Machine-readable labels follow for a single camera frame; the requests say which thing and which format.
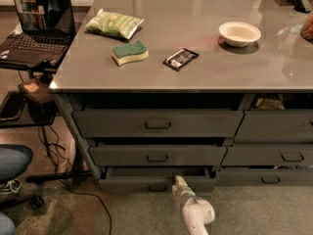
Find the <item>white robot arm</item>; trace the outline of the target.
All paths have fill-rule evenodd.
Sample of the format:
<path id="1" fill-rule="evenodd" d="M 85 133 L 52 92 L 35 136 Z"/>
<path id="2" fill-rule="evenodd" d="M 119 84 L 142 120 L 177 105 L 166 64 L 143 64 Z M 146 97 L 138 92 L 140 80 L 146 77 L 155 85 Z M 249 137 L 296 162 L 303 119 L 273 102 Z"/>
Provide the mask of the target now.
<path id="1" fill-rule="evenodd" d="M 215 211 L 211 203 L 197 196 L 180 175 L 175 176 L 172 194 L 183 215 L 189 234 L 209 235 L 205 226 L 215 219 Z"/>

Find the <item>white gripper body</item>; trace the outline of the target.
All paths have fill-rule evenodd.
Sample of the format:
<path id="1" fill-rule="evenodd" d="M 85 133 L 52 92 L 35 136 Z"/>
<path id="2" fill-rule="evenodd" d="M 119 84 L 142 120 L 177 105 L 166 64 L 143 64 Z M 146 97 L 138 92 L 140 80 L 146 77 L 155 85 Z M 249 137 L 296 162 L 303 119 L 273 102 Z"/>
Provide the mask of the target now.
<path id="1" fill-rule="evenodd" d="M 196 194 L 190 187 L 178 188 L 176 195 L 173 195 L 173 199 L 178 208 L 182 209 L 189 199 L 194 198 Z"/>

